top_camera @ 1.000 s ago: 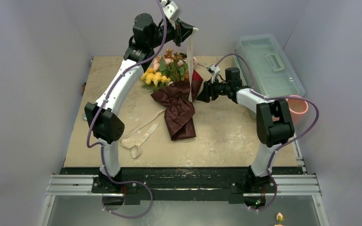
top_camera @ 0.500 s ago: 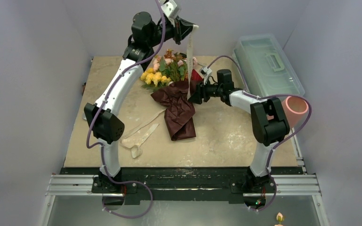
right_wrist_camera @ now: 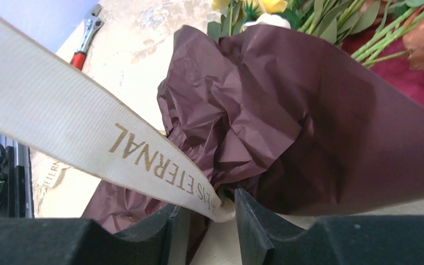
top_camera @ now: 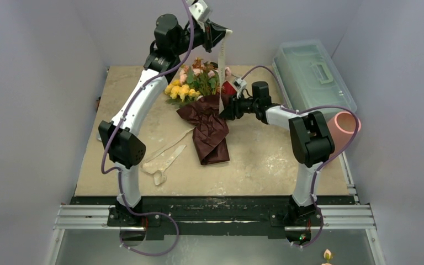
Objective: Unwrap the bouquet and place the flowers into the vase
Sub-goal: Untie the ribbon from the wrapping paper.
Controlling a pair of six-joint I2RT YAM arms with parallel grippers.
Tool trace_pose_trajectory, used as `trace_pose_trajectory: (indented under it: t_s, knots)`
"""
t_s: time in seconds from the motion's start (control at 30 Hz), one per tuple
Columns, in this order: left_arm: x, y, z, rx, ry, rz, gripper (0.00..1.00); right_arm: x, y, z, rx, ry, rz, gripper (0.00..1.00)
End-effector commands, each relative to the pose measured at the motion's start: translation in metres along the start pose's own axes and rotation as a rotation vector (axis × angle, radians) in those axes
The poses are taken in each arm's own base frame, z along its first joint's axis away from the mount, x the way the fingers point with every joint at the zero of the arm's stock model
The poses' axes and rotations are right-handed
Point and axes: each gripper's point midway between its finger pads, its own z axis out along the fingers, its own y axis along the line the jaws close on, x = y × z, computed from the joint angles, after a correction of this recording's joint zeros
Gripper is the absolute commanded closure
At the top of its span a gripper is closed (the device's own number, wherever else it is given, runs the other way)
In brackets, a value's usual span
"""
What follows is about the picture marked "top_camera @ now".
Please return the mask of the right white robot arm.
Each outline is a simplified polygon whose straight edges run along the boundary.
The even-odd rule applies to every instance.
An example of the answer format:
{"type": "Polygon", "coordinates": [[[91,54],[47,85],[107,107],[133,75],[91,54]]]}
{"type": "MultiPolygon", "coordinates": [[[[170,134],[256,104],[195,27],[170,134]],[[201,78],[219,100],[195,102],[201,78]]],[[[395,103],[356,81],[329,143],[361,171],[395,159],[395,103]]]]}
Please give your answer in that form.
{"type": "Polygon", "coordinates": [[[264,124],[289,131],[293,155],[299,167],[285,219],[300,225],[316,210],[321,167],[334,153],[335,143],[320,111],[298,114],[273,103],[265,81],[254,82],[251,88],[252,94],[247,98],[240,92],[230,97],[219,115],[226,120],[235,120],[244,114],[254,114],[264,124]]]}

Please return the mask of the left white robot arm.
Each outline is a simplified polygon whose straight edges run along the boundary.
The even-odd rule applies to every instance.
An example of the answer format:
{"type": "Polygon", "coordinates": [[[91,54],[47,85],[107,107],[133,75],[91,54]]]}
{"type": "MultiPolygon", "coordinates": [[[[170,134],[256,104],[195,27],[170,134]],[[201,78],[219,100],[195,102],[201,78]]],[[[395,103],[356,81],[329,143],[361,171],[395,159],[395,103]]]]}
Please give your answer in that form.
{"type": "Polygon", "coordinates": [[[146,153],[146,146],[138,135],[147,113],[183,65],[181,55],[188,57],[198,46],[211,52],[231,33],[230,29],[211,20],[201,23],[189,17],[184,28],[173,14],[159,16],[154,30],[155,39],[139,82],[111,121],[100,122],[98,131],[104,147],[101,171],[109,173],[105,162],[113,162],[111,170],[118,173],[117,200],[125,206],[121,219],[128,225],[135,226],[142,220],[142,210],[136,206],[141,202],[139,164],[146,153]]]}

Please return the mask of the flower bouquet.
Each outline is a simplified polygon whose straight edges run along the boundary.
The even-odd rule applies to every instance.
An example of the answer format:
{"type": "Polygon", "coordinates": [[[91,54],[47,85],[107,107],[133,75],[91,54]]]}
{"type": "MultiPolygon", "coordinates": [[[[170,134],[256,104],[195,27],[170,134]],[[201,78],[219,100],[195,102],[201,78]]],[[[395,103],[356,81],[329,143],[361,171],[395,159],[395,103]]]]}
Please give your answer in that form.
{"type": "Polygon", "coordinates": [[[228,80],[219,80],[218,64],[197,57],[191,65],[180,67],[178,78],[163,92],[166,102],[178,107],[179,117],[194,126],[192,140],[200,164],[229,161],[229,128],[219,117],[219,103],[226,106],[236,90],[228,80]]]}

